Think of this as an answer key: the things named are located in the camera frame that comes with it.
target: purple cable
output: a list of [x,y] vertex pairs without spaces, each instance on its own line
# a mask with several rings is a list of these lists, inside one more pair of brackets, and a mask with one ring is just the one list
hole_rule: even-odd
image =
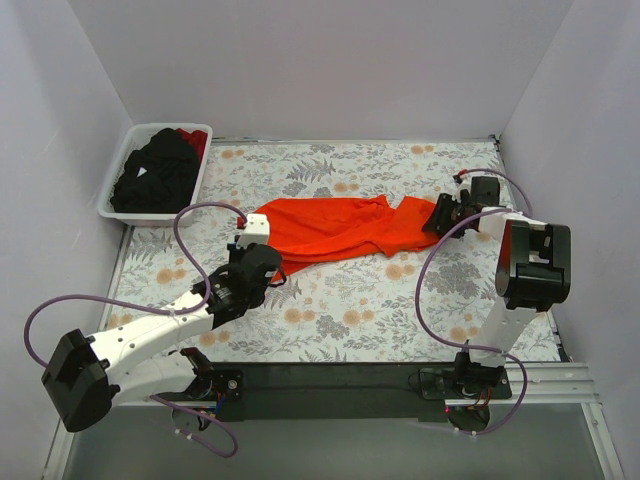
[[[33,358],[36,361],[36,363],[38,363],[42,367],[47,368],[47,365],[48,365],[47,362],[45,362],[42,358],[40,358],[40,356],[35,352],[35,350],[33,349],[33,346],[31,345],[30,332],[31,332],[31,325],[33,323],[33,319],[36,317],[36,315],[38,315],[38,313],[40,313],[42,310],[44,310],[48,306],[53,305],[54,303],[63,302],[65,300],[90,300],[92,302],[107,303],[107,304],[110,304],[110,305],[117,305],[119,307],[132,308],[134,310],[140,310],[140,311],[147,312],[147,313],[153,313],[153,314],[156,314],[156,315],[167,315],[167,316],[172,315],[172,314],[173,315],[186,315],[188,313],[195,312],[196,310],[199,310],[204,305],[206,305],[207,299],[211,295],[211,282],[209,281],[209,277],[207,276],[207,272],[204,271],[204,269],[200,266],[198,261],[193,257],[193,255],[191,255],[191,253],[187,249],[186,245],[182,241],[182,238],[180,237],[180,231],[178,229],[178,224],[180,222],[180,219],[182,218],[182,216],[185,213],[190,212],[191,210],[195,210],[196,208],[201,208],[201,207],[222,207],[222,208],[226,208],[228,210],[231,210],[231,211],[237,213],[245,222],[247,221],[247,216],[244,213],[242,213],[242,211],[240,211],[239,209],[237,209],[236,207],[234,207],[232,205],[228,205],[228,204],[222,203],[222,202],[196,203],[196,204],[189,205],[188,207],[183,208],[176,215],[176,218],[173,221],[173,234],[174,234],[174,236],[176,238],[176,243],[178,244],[178,246],[182,250],[182,253],[184,253],[184,256],[187,257],[187,259],[191,262],[191,264],[195,267],[195,269],[198,271],[198,273],[204,279],[205,293],[204,293],[204,296],[202,297],[202,301],[200,303],[198,303],[197,305],[194,305],[193,307],[185,308],[183,310],[176,310],[175,312],[172,312],[170,310],[162,310],[160,308],[145,307],[145,306],[142,306],[142,305],[136,305],[134,303],[121,302],[120,300],[114,300],[114,299],[111,299],[111,298],[101,297],[101,296],[98,296],[98,295],[72,294],[72,295],[61,295],[59,297],[54,297],[54,298],[52,298],[50,300],[47,300],[46,302],[40,304],[38,307],[36,307],[36,309],[33,312],[31,312],[31,314],[27,318],[27,321],[25,322],[25,325],[24,325],[24,345],[27,348],[27,352],[29,353],[31,358]],[[193,440],[195,440],[199,444],[203,445],[204,447],[208,448],[211,452],[213,452],[216,455],[219,455],[219,456],[221,456],[223,458],[229,458],[229,457],[232,457],[233,455],[235,455],[236,452],[238,451],[238,439],[237,439],[235,433],[233,433],[233,431],[229,427],[227,427],[222,422],[220,422],[220,420],[213,419],[213,418],[211,418],[211,417],[209,417],[207,415],[204,415],[204,414],[201,414],[199,412],[196,412],[195,410],[191,410],[190,408],[182,407],[182,406],[177,405],[177,404],[175,404],[173,402],[169,402],[167,400],[164,400],[164,399],[158,397],[157,395],[152,395],[150,398],[154,399],[157,402],[162,403],[163,405],[166,405],[168,407],[174,408],[176,410],[181,410],[181,411],[184,411],[184,412],[187,412],[187,413],[198,415],[198,416],[200,416],[200,417],[202,417],[202,418],[204,418],[204,419],[206,419],[206,420],[208,420],[210,422],[215,423],[220,428],[222,428],[225,432],[227,432],[227,434],[229,435],[229,437],[231,437],[231,440],[233,441],[233,449],[230,452],[223,452],[219,448],[217,448],[214,445],[212,445],[211,443],[209,443],[204,438],[199,437],[198,435],[193,435],[193,434],[191,434],[190,432],[188,432],[186,430],[180,429],[180,432],[182,434],[186,435],[187,437],[189,435],[191,435],[190,438],[192,438]]]
[[474,172],[485,172],[485,173],[492,173],[494,175],[504,178],[507,182],[513,185],[516,188],[516,190],[518,190],[518,192],[520,192],[520,195],[522,195],[522,199],[524,200],[524,203],[527,205],[527,216],[530,217],[531,215],[533,215],[533,207],[531,206],[529,197],[527,197],[527,194],[524,193],[524,190],[522,189],[522,187],[518,185],[515,181],[513,181],[511,178],[507,177],[501,171],[494,170],[492,168],[468,168],[468,169],[465,168],[462,171],[464,172],[462,175],[467,173],[474,173]]
[[[416,285],[416,295],[415,295],[415,307],[416,307],[416,315],[418,317],[418,321],[420,322],[420,325],[422,325],[422,328],[424,329],[424,331],[427,332],[429,336],[434,340],[454,348],[462,348],[462,349],[468,349],[468,350],[483,350],[485,352],[495,352],[495,353],[503,354],[503,352],[499,348],[487,347],[484,345],[466,345],[463,343],[452,342],[450,340],[447,340],[445,338],[438,336],[429,328],[427,323],[424,321],[424,318],[422,317],[422,312],[420,311],[420,292],[422,290],[422,283],[424,282],[424,278],[427,274],[427,268],[429,268],[429,264],[433,260],[433,257],[435,257],[436,252],[440,249],[440,247],[442,247],[442,245],[444,245],[444,243],[451,237],[451,235],[453,235],[455,232],[460,230],[465,225],[468,225],[469,223],[474,222],[479,218],[493,215],[496,213],[509,213],[509,212],[513,212],[513,210],[511,210],[510,208],[499,208],[495,210],[490,210],[488,212],[480,212],[480,213],[476,213],[475,215],[471,215],[470,217],[462,220],[460,223],[458,223],[455,227],[453,227],[447,233],[445,233],[443,237],[438,241],[438,243],[436,243],[435,247],[431,249],[431,252],[429,252],[429,256],[425,260],[424,265],[422,266],[422,270],[420,270],[420,274],[418,275],[418,283]],[[487,433],[494,432],[498,428],[502,427],[505,423],[507,423],[511,419],[511,417],[513,417],[513,415],[516,413],[518,408],[520,408],[520,405],[522,404],[522,400],[524,400],[524,396],[527,392],[527,382],[529,381],[529,379],[527,377],[527,371],[524,367],[524,364],[520,361],[520,359],[511,355],[510,353],[504,353],[504,356],[510,360],[513,360],[515,363],[517,363],[518,366],[520,367],[520,370],[522,370],[522,392],[520,392],[520,396],[516,400],[516,403],[513,405],[513,408],[509,411],[509,413],[507,413],[504,416],[502,420],[500,420],[498,423],[496,423],[495,425],[485,430],[476,432],[476,435],[484,435]],[[460,430],[460,431],[467,435],[473,435],[473,432],[469,432],[466,430]]]
[[210,443],[209,441],[205,440],[204,438],[198,435],[194,435],[188,430],[179,428],[178,430],[180,431],[180,433],[182,433],[187,438],[189,438],[189,435],[191,435],[191,439],[195,440],[200,445],[204,446],[205,448],[209,449],[212,453],[215,453],[216,455],[222,458],[233,457],[238,452],[238,437],[236,437],[236,434],[233,433],[233,430],[231,430],[229,427],[227,427],[224,423],[222,423],[217,418],[211,418],[209,415],[197,412],[195,410],[192,410],[189,407],[183,407],[182,405],[178,405],[177,403],[170,402],[168,400],[165,400],[164,398],[159,397],[158,395],[151,395],[149,398],[163,405],[166,405],[167,407],[173,408],[175,410],[180,410],[181,412],[189,413],[192,415],[197,415],[198,417],[201,417],[208,422],[215,423],[217,426],[222,428],[229,435],[229,438],[231,438],[231,441],[233,442],[233,449],[231,449],[231,451],[229,452],[224,452],[220,450],[218,447],[216,447],[215,445],[213,445],[212,443]]
[[[209,281],[209,277],[207,276],[207,272],[204,271],[204,269],[200,266],[198,261],[193,257],[193,255],[191,255],[191,253],[189,252],[189,250],[185,246],[184,242],[182,241],[182,238],[180,237],[180,232],[179,232],[179,229],[178,229],[178,223],[179,223],[180,219],[182,218],[182,216],[185,213],[190,212],[191,210],[195,210],[196,208],[201,208],[201,207],[222,207],[222,208],[226,208],[226,209],[231,210],[232,212],[237,213],[244,221],[247,220],[247,216],[244,213],[242,213],[242,211],[240,211],[239,209],[237,209],[233,205],[228,205],[228,204],[222,203],[222,202],[195,203],[193,205],[189,205],[188,207],[183,208],[182,210],[180,210],[180,212],[178,212],[178,214],[176,215],[175,220],[173,221],[173,234],[174,234],[174,236],[176,238],[176,243],[180,247],[180,250],[182,250],[182,253],[184,253],[184,256],[187,257],[187,259],[191,262],[191,264],[195,267],[195,269],[198,271],[198,273],[204,279],[205,293],[204,293],[204,296],[202,297],[202,301],[200,303],[198,303],[197,305],[194,305],[193,307],[185,308],[183,310],[176,310],[175,312],[173,312],[173,314],[175,314],[175,315],[186,315],[188,313],[193,313],[193,312],[199,310],[204,305],[206,305],[207,299],[211,295],[211,282]],[[33,349],[33,346],[31,345],[31,338],[30,338],[31,324],[33,323],[34,318],[36,318],[36,315],[38,315],[42,310],[44,310],[48,306],[53,305],[55,303],[64,302],[65,300],[89,300],[89,301],[92,301],[92,302],[100,302],[100,303],[107,303],[109,305],[117,305],[119,307],[124,307],[124,308],[132,308],[134,310],[140,310],[142,312],[153,313],[155,315],[167,315],[167,316],[169,316],[169,315],[172,314],[172,312],[170,310],[163,310],[161,308],[154,308],[154,307],[145,307],[145,306],[142,306],[142,305],[136,305],[135,303],[122,302],[120,300],[115,300],[115,299],[112,299],[112,298],[101,297],[99,295],[71,294],[71,295],[61,295],[59,297],[51,298],[51,299],[47,300],[46,302],[38,305],[36,307],[36,309],[33,312],[31,312],[31,314],[27,318],[26,323],[24,324],[24,332],[23,332],[24,345],[27,348],[27,352],[29,353],[31,358],[33,358],[36,361],[36,363],[38,363],[39,365],[41,365],[44,368],[47,368],[47,362],[45,362],[42,358],[40,358],[40,356],[35,352],[35,350]]]

